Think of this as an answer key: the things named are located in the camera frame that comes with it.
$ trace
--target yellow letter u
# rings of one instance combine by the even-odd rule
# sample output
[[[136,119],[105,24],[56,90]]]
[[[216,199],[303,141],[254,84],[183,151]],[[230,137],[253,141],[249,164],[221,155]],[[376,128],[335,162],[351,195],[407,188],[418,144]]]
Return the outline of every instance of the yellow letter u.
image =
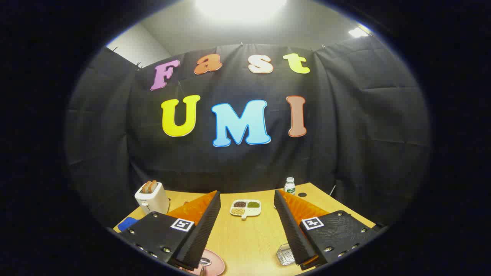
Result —
[[[179,100],[165,101],[162,107],[162,129],[171,137],[179,137],[189,134],[196,125],[196,103],[201,99],[198,95],[187,96],[183,99],[186,104],[186,121],[182,126],[176,126],[174,114]]]

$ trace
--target black curtain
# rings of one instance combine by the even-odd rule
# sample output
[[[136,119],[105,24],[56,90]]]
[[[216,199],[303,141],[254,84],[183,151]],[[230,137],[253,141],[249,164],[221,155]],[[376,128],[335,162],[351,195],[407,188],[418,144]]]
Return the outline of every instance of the black curtain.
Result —
[[[71,187],[104,226],[138,207],[129,181],[126,110],[136,67],[104,48],[80,77],[69,105],[65,151]]]
[[[293,72],[282,58],[289,53],[306,58],[302,65],[310,73]],[[219,54],[223,66],[194,74],[198,59],[208,54]],[[272,59],[272,73],[248,70],[247,58],[257,54]],[[151,91],[155,66],[175,59],[180,66],[167,86]],[[123,70],[125,62],[128,70]],[[174,191],[238,193],[280,188],[288,176],[326,193],[336,184],[337,200],[388,224],[410,201],[428,159],[422,92],[404,64],[373,37],[314,52],[260,44],[219,46],[138,71],[104,50],[92,64],[72,99],[70,109],[76,111],[69,110],[67,150],[76,189],[107,226],[136,207],[133,194],[147,180],[157,179]],[[110,74],[101,74],[104,69],[98,66]],[[166,135],[161,103],[180,101],[175,115],[180,125],[186,120],[182,99],[189,95],[201,97],[194,130],[184,137]],[[290,95],[306,99],[303,137],[288,136],[285,98]],[[229,103],[241,116],[251,100],[268,103],[271,142],[214,147],[212,106]]]

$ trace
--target blue sponge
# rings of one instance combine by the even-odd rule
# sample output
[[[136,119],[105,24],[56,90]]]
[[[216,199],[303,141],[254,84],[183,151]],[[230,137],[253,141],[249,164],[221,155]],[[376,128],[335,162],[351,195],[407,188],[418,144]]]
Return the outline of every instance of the blue sponge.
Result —
[[[135,224],[135,222],[137,222],[137,221],[138,220],[135,220],[134,218],[127,217],[127,218],[125,218],[125,220],[122,223],[118,224],[118,229],[119,229],[119,231],[123,232],[124,230],[126,230],[126,228]]]

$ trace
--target ceiling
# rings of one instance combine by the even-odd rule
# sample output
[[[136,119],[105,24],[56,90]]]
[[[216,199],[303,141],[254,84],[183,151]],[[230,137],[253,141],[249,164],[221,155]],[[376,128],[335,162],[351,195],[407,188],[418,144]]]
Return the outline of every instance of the ceiling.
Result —
[[[261,19],[254,17],[254,13],[249,17],[237,11],[231,11],[235,14],[228,16],[220,16],[218,11],[210,16],[198,9],[196,1],[178,1],[142,21],[170,55],[241,42],[317,50],[321,44],[352,38],[348,31],[358,26],[355,21],[311,0],[286,0],[275,12],[263,11],[268,16]]]

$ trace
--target metal utensil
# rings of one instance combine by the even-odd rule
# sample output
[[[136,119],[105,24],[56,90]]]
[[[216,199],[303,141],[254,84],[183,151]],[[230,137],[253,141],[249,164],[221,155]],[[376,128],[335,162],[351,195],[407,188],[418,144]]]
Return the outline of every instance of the metal utensil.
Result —
[[[199,263],[202,265],[199,276],[205,276],[205,266],[211,265],[212,262],[210,261],[210,259],[202,257],[201,260],[199,260]]]
[[[293,264],[295,262],[295,258],[293,257],[292,249],[289,244],[283,244],[279,247],[276,252],[276,256],[280,264],[287,266],[289,264]]]

